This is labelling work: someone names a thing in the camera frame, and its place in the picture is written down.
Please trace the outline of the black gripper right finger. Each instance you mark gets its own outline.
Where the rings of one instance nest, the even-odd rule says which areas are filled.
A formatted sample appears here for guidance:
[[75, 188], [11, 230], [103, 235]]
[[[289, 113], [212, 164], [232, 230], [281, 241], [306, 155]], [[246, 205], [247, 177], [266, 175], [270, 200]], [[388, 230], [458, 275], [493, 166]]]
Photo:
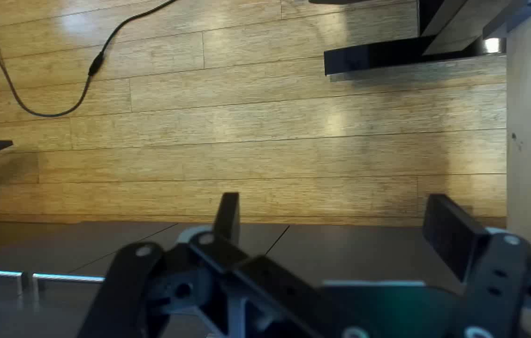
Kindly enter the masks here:
[[422, 235], [463, 284], [448, 333], [454, 338], [518, 338], [531, 310], [531, 243], [489, 232], [444, 194], [426, 202]]

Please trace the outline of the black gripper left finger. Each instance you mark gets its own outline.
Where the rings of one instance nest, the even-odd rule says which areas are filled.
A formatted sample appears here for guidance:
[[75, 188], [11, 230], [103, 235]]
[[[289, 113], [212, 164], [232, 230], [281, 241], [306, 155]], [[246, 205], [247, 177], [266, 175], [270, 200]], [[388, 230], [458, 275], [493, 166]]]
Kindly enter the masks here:
[[178, 314], [195, 314], [223, 338], [311, 338], [289, 297], [266, 292], [266, 263], [242, 275], [240, 194], [221, 196], [214, 226], [187, 233], [174, 248], [133, 243], [112, 260], [79, 329], [79, 338], [159, 338]]

